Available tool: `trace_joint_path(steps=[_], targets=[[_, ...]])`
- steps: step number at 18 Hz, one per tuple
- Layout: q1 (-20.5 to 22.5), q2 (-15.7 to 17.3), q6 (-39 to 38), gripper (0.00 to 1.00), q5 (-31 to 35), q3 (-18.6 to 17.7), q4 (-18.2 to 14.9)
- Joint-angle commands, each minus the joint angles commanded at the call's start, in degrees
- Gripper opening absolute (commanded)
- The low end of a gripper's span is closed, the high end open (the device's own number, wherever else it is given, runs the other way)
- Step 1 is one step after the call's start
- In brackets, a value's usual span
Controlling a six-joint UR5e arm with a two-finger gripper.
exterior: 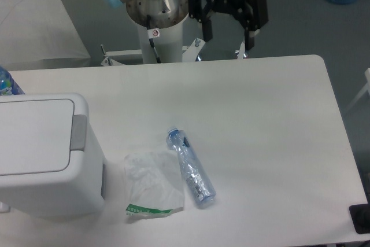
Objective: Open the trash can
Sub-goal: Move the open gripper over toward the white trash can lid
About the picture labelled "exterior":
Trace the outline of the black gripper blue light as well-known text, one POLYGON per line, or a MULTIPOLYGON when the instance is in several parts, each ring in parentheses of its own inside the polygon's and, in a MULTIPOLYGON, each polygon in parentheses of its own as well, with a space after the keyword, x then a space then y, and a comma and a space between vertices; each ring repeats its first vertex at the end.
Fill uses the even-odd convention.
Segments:
POLYGON ((202 25, 203 40, 213 38, 210 13, 230 14, 240 18, 244 29, 245 49, 254 47, 254 35, 268 22, 267 0, 188 0, 188 15, 202 25))

